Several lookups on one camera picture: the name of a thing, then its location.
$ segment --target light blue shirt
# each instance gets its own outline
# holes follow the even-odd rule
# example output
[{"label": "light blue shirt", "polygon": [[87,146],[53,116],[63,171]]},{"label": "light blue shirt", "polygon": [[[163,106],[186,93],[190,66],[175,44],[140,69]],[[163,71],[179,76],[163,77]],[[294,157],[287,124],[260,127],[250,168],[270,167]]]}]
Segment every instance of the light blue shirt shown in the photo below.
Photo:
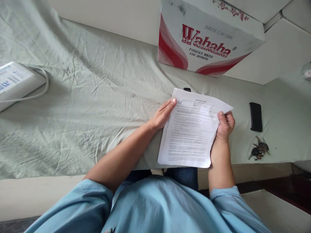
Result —
[{"label": "light blue shirt", "polygon": [[152,175],[114,197],[105,186],[81,181],[35,221],[31,232],[270,232],[236,186],[213,189],[210,199],[171,178]]}]

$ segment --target document title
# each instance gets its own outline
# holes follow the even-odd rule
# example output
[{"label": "document title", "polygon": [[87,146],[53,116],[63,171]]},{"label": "document title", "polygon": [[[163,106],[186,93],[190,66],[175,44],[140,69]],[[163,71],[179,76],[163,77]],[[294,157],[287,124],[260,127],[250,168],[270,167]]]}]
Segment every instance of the document title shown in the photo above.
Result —
[{"label": "document title", "polygon": [[206,103],[206,101],[203,101],[203,100],[197,100],[197,99],[196,99],[196,101],[200,101],[200,102],[204,102],[204,103]]}]

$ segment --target right hand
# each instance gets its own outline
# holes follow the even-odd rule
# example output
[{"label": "right hand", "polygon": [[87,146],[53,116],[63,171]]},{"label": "right hand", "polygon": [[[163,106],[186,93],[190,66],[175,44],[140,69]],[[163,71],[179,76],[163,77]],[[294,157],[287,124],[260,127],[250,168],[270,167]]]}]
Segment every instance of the right hand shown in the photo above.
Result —
[{"label": "right hand", "polygon": [[233,118],[232,112],[219,112],[217,114],[220,121],[220,126],[217,129],[216,138],[222,141],[228,141],[229,135],[232,133],[236,121]]}]

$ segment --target wahaha logo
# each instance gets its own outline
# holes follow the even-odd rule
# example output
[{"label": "wahaha logo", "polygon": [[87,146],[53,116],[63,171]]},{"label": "wahaha logo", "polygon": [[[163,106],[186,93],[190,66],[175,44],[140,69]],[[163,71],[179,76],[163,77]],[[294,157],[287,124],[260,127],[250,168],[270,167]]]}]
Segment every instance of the wahaha logo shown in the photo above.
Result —
[{"label": "wahaha logo", "polygon": [[226,49],[223,47],[224,43],[221,43],[219,46],[215,43],[212,43],[208,41],[209,37],[205,37],[204,41],[201,37],[197,37],[197,35],[200,33],[200,31],[196,30],[196,33],[194,36],[192,36],[192,32],[194,31],[193,28],[188,27],[187,25],[182,25],[182,42],[186,44],[191,44],[195,38],[195,41],[193,42],[193,46],[198,47],[203,50],[207,50],[211,53],[217,54],[222,57],[227,57],[231,50]]}]

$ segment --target jeans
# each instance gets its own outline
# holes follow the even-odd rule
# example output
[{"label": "jeans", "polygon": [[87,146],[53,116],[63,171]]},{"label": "jeans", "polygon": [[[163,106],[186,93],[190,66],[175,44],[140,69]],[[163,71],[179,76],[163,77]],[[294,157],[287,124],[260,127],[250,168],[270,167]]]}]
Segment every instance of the jeans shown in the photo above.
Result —
[{"label": "jeans", "polygon": [[[129,176],[125,179],[126,182],[135,183],[151,175],[150,170],[136,170],[131,171]],[[178,183],[187,186],[195,191],[198,191],[198,168],[168,168],[164,176],[169,176]]]}]

